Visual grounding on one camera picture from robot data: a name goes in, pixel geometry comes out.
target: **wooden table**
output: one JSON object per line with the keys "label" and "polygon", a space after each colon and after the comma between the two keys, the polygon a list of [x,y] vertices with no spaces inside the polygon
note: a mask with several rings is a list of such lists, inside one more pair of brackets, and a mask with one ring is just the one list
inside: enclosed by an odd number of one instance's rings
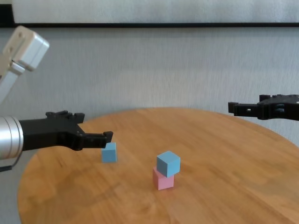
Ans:
{"label": "wooden table", "polygon": [[[118,162],[99,149],[41,149],[18,192],[23,224],[299,224],[299,151],[243,119],[192,109],[131,110],[90,120],[114,131]],[[156,190],[156,156],[181,171]]]}

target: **gray wall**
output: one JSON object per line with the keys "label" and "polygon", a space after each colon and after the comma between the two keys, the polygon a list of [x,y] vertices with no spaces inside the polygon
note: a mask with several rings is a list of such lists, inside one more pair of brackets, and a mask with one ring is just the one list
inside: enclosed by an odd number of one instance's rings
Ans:
{"label": "gray wall", "polygon": [[[299,94],[297,28],[35,31],[49,40],[49,52],[37,71],[19,78],[0,105],[1,115],[33,119],[69,110],[91,119],[154,106],[227,113],[228,101],[256,103],[259,94]],[[11,33],[0,29],[0,46]],[[299,145],[299,122],[249,120]],[[4,205],[0,198],[2,218],[12,210],[17,214],[17,187],[9,184],[17,185],[26,157],[15,172],[5,174],[13,204]]]}

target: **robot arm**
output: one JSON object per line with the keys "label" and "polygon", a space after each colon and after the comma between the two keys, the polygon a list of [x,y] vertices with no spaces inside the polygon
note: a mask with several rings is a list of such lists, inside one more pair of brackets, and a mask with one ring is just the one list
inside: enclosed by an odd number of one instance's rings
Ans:
{"label": "robot arm", "polygon": [[[0,104],[19,75],[37,68],[48,48],[49,43],[35,32],[22,26],[15,29],[0,55]],[[19,121],[12,116],[0,117],[0,160],[17,157],[17,163],[22,151],[42,147],[64,146],[75,151],[105,148],[113,132],[85,133],[78,125],[84,116],[62,111],[47,112],[44,119]],[[2,167],[0,172],[12,167]]]}
{"label": "robot arm", "polygon": [[260,120],[299,120],[299,95],[260,95],[257,104],[228,103],[228,112],[234,116],[256,117]]}

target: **black stripe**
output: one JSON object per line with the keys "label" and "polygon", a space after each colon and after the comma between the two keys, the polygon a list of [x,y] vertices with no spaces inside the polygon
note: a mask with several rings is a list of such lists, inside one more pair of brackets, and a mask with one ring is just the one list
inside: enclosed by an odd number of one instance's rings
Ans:
{"label": "black stripe", "polygon": [[10,4],[0,5],[0,27],[14,26],[13,7]]}
{"label": "black stripe", "polygon": [[12,5],[0,5],[0,28],[234,28],[234,27],[299,27],[299,22],[237,23],[15,23]]}
{"label": "black stripe", "polygon": [[237,28],[237,27],[299,27],[297,22],[263,23],[25,23],[28,28]]}

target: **cube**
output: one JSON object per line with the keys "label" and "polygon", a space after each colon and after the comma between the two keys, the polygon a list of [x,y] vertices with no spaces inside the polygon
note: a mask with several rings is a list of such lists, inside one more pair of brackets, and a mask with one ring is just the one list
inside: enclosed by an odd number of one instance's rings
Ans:
{"label": "cube", "polygon": [[166,177],[177,174],[180,171],[181,158],[167,151],[157,156],[157,171]]}
{"label": "cube", "polygon": [[116,143],[110,142],[106,144],[106,147],[102,149],[102,162],[116,162]]}
{"label": "cube", "polygon": [[166,177],[157,171],[157,167],[153,168],[153,183],[157,190],[172,188],[174,185],[174,176]]}

